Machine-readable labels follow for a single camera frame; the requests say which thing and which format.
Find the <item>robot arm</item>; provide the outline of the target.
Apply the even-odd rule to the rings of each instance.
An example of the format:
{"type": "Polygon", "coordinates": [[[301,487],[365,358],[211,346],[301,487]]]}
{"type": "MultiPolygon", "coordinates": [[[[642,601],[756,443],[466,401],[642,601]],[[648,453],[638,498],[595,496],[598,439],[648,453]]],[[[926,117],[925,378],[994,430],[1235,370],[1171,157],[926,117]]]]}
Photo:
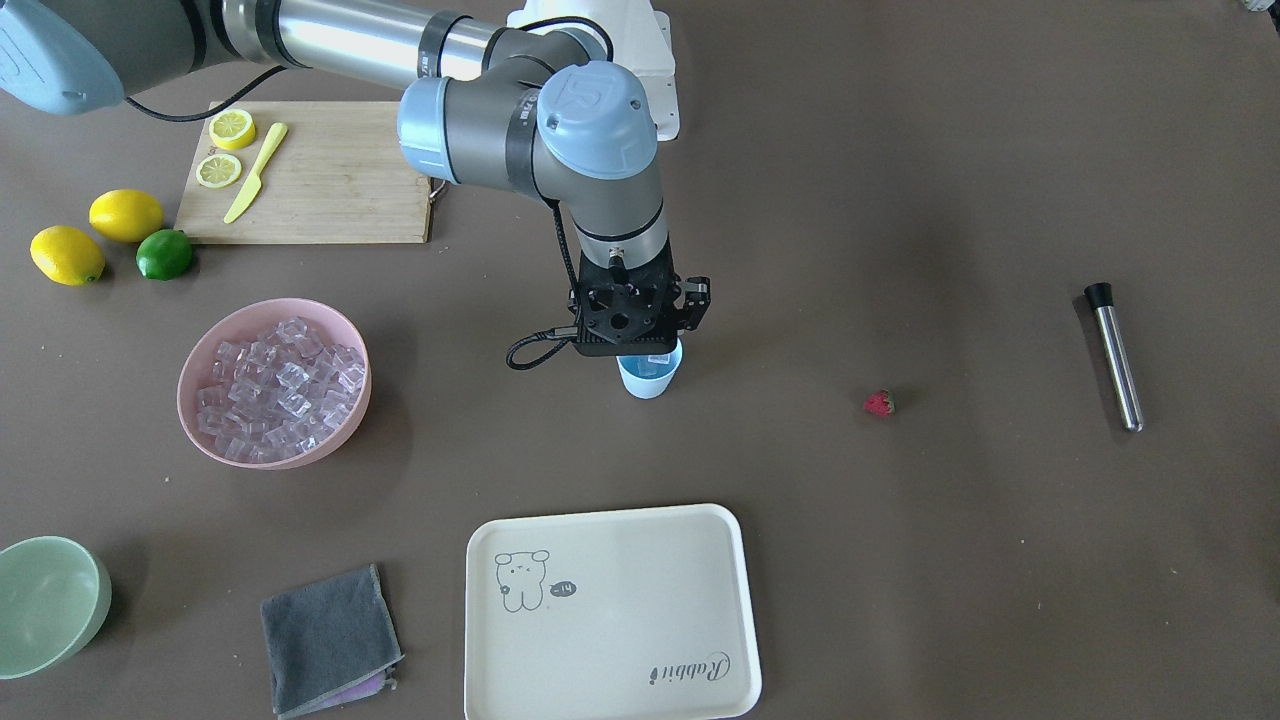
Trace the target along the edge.
{"type": "Polygon", "coordinates": [[[416,172],[570,211],[573,324],[534,341],[669,354],[710,304],[709,281],[673,266],[646,91],[593,19],[538,33],[397,1],[5,1],[1,27],[3,90],[58,115],[228,61],[401,90],[397,135],[416,172]]]}

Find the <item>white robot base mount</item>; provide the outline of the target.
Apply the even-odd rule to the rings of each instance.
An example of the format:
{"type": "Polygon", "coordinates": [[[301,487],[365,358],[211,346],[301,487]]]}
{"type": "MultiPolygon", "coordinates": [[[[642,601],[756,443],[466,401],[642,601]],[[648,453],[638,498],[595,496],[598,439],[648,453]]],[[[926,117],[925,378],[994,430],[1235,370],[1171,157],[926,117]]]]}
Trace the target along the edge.
{"type": "Polygon", "coordinates": [[[507,15],[511,27],[576,15],[596,22],[611,36],[614,63],[645,88],[660,142],[678,136],[681,119],[672,50],[671,19],[650,1],[526,1],[507,15]]]}

